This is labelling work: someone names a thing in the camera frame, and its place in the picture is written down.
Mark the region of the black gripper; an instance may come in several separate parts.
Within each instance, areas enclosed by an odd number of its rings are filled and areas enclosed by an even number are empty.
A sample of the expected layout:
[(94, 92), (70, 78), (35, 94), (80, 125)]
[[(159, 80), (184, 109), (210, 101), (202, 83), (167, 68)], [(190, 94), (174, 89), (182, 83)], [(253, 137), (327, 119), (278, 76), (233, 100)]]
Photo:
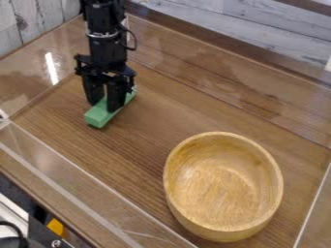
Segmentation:
[(130, 30), (114, 33), (87, 32), (90, 54), (76, 54), (75, 74), (82, 76), (88, 103), (94, 106), (104, 97), (107, 84), (107, 110), (116, 112), (126, 103), (127, 83), (135, 83), (135, 70), (127, 65), (128, 52), (138, 49), (138, 40), (128, 46)]

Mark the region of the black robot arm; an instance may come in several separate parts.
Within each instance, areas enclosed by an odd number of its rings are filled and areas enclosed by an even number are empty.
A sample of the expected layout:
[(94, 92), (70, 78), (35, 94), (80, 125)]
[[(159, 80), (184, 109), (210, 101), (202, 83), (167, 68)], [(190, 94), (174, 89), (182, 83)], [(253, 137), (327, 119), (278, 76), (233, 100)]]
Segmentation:
[(80, 0), (90, 53), (76, 54), (75, 74), (82, 76), (87, 100), (94, 106), (106, 98), (106, 110), (116, 112), (134, 92), (135, 70), (127, 65), (128, 35), (124, 0)]

